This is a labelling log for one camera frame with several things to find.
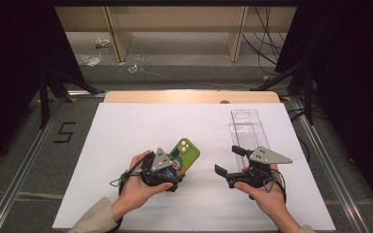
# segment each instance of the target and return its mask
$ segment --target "hand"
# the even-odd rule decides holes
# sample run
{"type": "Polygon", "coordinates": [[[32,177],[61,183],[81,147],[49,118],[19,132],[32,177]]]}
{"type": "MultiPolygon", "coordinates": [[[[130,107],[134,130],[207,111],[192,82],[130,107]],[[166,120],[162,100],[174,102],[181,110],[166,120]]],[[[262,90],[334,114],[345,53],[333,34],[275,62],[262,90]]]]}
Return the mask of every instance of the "hand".
{"type": "MultiPolygon", "coordinates": [[[[278,171],[276,164],[271,164],[270,168],[278,171]]],[[[297,232],[301,228],[288,212],[284,194],[276,184],[272,186],[269,193],[264,187],[255,188],[247,183],[237,182],[235,188],[251,195],[259,208],[271,217],[282,233],[297,232]]]]}
{"type": "MultiPolygon", "coordinates": [[[[145,151],[132,158],[130,167],[134,166],[150,151],[145,151]]],[[[140,176],[130,176],[123,187],[122,193],[118,200],[112,205],[115,220],[120,219],[125,214],[142,207],[150,197],[157,193],[166,191],[172,186],[171,183],[162,183],[157,186],[146,185],[140,176]]]]}

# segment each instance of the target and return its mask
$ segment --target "smartphone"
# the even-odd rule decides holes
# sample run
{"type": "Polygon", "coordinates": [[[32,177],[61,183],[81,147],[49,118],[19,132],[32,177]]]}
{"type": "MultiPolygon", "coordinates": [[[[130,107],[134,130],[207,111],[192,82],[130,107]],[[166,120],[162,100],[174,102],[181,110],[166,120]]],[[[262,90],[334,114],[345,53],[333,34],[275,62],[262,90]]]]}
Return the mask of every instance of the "smartphone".
{"type": "Polygon", "coordinates": [[[199,149],[189,139],[181,139],[168,154],[172,161],[172,166],[167,167],[163,175],[169,178],[177,178],[183,175],[199,157],[199,154],[199,149]]]}

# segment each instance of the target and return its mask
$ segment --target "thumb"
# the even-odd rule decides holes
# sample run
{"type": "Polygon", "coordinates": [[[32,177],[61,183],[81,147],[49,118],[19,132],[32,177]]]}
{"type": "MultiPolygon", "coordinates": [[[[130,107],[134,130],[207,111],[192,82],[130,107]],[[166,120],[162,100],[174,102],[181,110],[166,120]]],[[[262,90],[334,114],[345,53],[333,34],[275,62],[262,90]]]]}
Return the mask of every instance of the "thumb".
{"type": "Polygon", "coordinates": [[[256,189],[254,189],[252,186],[250,186],[249,184],[247,183],[240,183],[240,182],[237,182],[235,183],[235,188],[237,188],[238,190],[241,190],[249,195],[251,195],[252,197],[254,197],[254,195],[256,194],[256,189]]]}
{"type": "Polygon", "coordinates": [[[170,187],[172,187],[172,183],[162,183],[160,185],[153,186],[153,195],[166,191],[170,187]]]}

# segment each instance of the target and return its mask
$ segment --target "table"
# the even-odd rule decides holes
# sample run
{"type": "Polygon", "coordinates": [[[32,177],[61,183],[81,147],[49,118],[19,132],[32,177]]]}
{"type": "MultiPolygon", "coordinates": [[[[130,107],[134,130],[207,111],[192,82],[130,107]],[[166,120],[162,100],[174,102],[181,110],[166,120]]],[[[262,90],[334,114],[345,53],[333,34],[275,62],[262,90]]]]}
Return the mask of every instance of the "table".
{"type": "Polygon", "coordinates": [[[201,150],[201,155],[178,190],[156,195],[140,210],[126,215],[121,230],[275,230],[274,223],[248,195],[229,189],[226,181],[214,172],[215,163],[230,172],[237,170],[230,151],[228,126],[230,111],[235,109],[256,109],[270,149],[293,160],[290,165],[279,165],[279,169],[286,178],[288,208],[294,217],[317,230],[334,230],[286,110],[275,93],[187,90],[107,94],[105,103],[98,108],[53,227],[70,228],[104,195],[116,199],[118,191],[109,182],[127,169],[132,155],[155,147],[169,150],[179,139],[187,137],[201,150]],[[219,104],[222,100],[231,104],[219,104]],[[176,217],[179,212],[183,217],[176,217]]]}

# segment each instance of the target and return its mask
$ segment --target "white table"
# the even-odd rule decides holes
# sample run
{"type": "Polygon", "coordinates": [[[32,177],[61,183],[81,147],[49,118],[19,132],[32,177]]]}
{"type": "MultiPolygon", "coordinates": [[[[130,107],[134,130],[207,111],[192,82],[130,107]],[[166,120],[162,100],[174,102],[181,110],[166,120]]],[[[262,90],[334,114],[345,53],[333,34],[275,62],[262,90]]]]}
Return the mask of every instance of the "white table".
{"type": "Polygon", "coordinates": [[[122,231],[254,232],[276,230],[247,194],[229,189],[214,164],[237,171],[231,152],[230,111],[257,110],[271,150],[293,160],[279,165],[287,183],[288,209],[302,224],[335,230],[284,105],[276,104],[100,104],[53,228],[67,229],[101,197],[118,197],[109,185],[133,155],[181,138],[201,150],[176,192],[154,196],[124,217],[122,231]]]}

